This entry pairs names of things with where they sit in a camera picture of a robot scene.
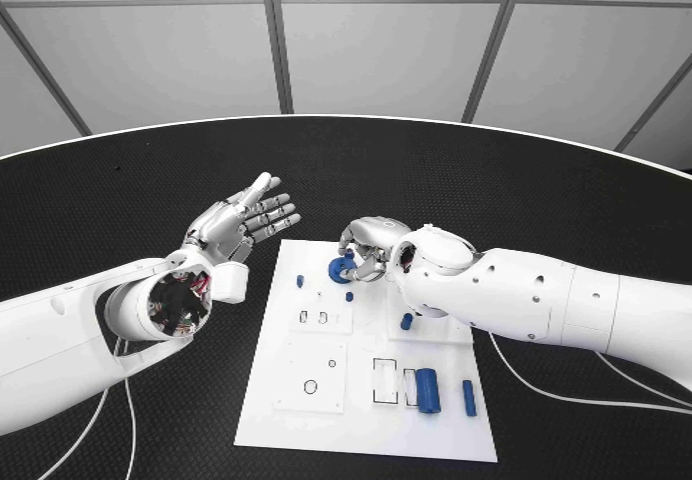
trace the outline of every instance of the black table surface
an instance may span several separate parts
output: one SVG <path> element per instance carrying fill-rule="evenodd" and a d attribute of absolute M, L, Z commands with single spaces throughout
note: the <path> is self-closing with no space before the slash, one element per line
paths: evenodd
<path fill-rule="evenodd" d="M 433 223 L 479 250 L 525 250 L 607 272 L 692 283 L 688 178 L 512 132 L 286 116 L 137 130 L 5 159 L 0 300 L 140 258 L 165 257 L 199 213 L 263 171 L 283 178 L 277 193 L 292 194 L 303 215 L 283 238 L 336 241 L 351 220 L 384 215 L 414 229 Z M 245 302 L 217 304 L 192 345 L 132 379 L 133 478 L 692 477 L 689 416 L 537 394 L 480 331 L 476 357 L 498 464 L 235 447 L 279 246 L 279 239 L 264 242 L 248 259 Z M 498 342 L 518 372 L 544 390 L 677 406 L 629 383 L 593 352 Z M 692 393 L 662 375 L 615 363 L 692 401 Z M 98 400 L 100 395 L 0 437 L 0 478 L 41 476 L 75 442 Z M 124 478 L 130 428 L 120 384 L 52 478 Z"/>

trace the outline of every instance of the metallic robot hand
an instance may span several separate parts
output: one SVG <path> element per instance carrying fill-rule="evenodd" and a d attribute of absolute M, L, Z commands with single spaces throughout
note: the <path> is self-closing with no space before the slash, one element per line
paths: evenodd
<path fill-rule="evenodd" d="M 339 255 L 346 254 L 351 243 L 364 258 L 364 264 L 343 270 L 342 278 L 372 282 L 387 273 L 387 262 L 391 259 L 393 247 L 411 229 L 398 220 L 387 217 L 364 217 L 354 220 L 343 230 L 339 240 Z"/>
<path fill-rule="evenodd" d="M 218 201 L 192 222 L 182 249 L 201 250 L 212 263 L 244 262 L 256 243 L 277 234 L 300 221 L 289 194 L 260 201 L 263 195 L 279 186 L 281 180 L 263 173 L 253 185 Z"/>

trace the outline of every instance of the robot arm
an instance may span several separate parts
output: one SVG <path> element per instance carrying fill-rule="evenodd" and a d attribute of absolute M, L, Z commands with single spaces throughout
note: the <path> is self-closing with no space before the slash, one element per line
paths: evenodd
<path fill-rule="evenodd" d="M 390 251 L 387 274 L 423 317 L 450 315 L 515 340 L 606 353 L 692 390 L 692 286 L 528 252 L 479 253 L 431 225 L 407 233 Z"/>
<path fill-rule="evenodd" d="M 123 265 L 0 303 L 0 435 L 41 422 L 178 352 L 204 327 L 212 299 L 245 298 L 254 245 L 300 221 L 289 195 L 260 201 L 280 184 L 269 173 L 217 202 L 188 229 L 166 259 Z M 96 305 L 108 328 L 153 347 L 116 356 L 107 347 Z"/>

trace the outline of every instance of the rectangular slot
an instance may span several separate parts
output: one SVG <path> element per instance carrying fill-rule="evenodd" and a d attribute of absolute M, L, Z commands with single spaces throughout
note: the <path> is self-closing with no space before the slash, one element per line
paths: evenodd
<path fill-rule="evenodd" d="M 397 360 L 391 358 L 372 359 L 372 401 L 390 405 L 400 403 Z"/>
<path fill-rule="evenodd" d="M 404 395 L 407 407 L 418 406 L 418 388 L 416 386 L 416 369 L 404 369 Z"/>

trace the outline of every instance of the circular table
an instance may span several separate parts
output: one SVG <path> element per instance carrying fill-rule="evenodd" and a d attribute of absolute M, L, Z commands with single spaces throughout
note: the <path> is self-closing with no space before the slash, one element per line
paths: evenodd
<path fill-rule="evenodd" d="M 351 220 L 384 215 L 414 229 L 433 223 L 479 250 L 525 250 L 613 273 L 692 282 L 692 177 L 519 132 L 296 115 L 136 129 L 6 157 L 2 299 L 165 257 L 199 213 L 263 171 L 283 178 L 280 190 L 303 215 L 284 238 L 336 241 Z M 279 245 L 267 241 L 248 259 L 245 302 L 218 304 L 192 345 L 133 378 L 133 478 L 689 478 L 692 418 L 541 396 L 508 371 L 482 331 L 476 356 L 498 464 L 235 447 Z M 502 338 L 499 345 L 544 390 L 669 404 L 593 352 Z M 664 376 L 615 363 L 691 401 Z M 0 478 L 41 476 L 75 442 L 98 397 L 0 437 Z M 52 478 L 124 478 L 130 434 L 119 385 Z"/>

